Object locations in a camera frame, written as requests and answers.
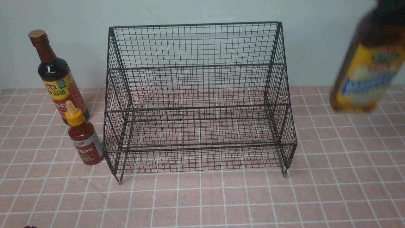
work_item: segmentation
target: countertop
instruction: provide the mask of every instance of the countertop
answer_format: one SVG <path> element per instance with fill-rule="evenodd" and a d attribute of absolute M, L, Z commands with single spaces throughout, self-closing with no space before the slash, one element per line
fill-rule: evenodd
<path fill-rule="evenodd" d="M 126 174 L 84 165 L 44 89 L 0 97 L 3 227 L 403 228 L 405 87 L 336 115 L 329 87 L 291 87 L 298 148 L 280 168 Z M 84 88 L 102 137 L 104 89 Z"/>

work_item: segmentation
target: wire mesh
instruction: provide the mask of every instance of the wire mesh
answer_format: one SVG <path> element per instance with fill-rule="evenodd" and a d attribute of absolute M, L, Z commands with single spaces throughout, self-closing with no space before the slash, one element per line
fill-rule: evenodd
<path fill-rule="evenodd" d="M 108 45 L 104 152 L 117 180 L 287 172 L 297 141 L 280 22 L 111 27 Z"/>

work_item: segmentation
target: sauce bottle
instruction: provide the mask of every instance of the sauce bottle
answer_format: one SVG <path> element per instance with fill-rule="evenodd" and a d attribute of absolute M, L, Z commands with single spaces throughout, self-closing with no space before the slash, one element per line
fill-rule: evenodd
<path fill-rule="evenodd" d="M 38 74 L 41 76 L 63 122 L 68 124 L 65 117 L 66 101 L 72 101 L 84 113 L 85 119 L 88 120 L 90 116 L 89 110 L 73 79 L 68 63 L 64 59 L 56 57 L 44 30 L 31 31 L 28 36 L 41 60 L 38 66 Z"/>
<path fill-rule="evenodd" d="M 66 101 L 66 120 L 70 125 L 68 134 L 84 164 L 96 165 L 103 160 L 102 145 L 94 126 L 86 121 L 80 109 Z"/>
<path fill-rule="evenodd" d="M 329 95 L 336 112 L 376 109 L 405 60 L 405 0 L 378 0 L 365 15 Z"/>

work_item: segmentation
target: white wall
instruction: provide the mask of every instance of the white wall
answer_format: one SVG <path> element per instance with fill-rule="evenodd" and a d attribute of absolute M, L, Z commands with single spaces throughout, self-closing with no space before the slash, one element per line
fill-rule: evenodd
<path fill-rule="evenodd" d="M 42 87 L 28 38 L 44 29 L 80 87 L 105 83 L 108 27 L 283 22 L 290 85 L 331 85 L 359 18 L 375 0 L 6 0 L 0 7 L 0 86 Z M 405 82 L 404 70 L 396 83 Z"/>

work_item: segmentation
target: grid pattern surface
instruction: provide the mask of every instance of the grid pattern surface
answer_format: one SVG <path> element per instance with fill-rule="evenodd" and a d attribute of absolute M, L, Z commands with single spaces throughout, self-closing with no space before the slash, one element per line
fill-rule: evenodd
<path fill-rule="evenodd" d="M 110 28 L 112 173 L 122 181 L 132 172 L 281 166 L 285 174 L 296 134 L 282 33 L 279 22 Z"/>
<path fill-rule="evenodd" d="M 100 134 L 104 89 L 82 89 Z M 405 87 L 373 115 L 335 115 L 327 87 L 290 88 L 298 148 L 279 168 L 132 174 L 85 166 L 43 89 L 0 97 L 0 226 L 403 228 Z"/>

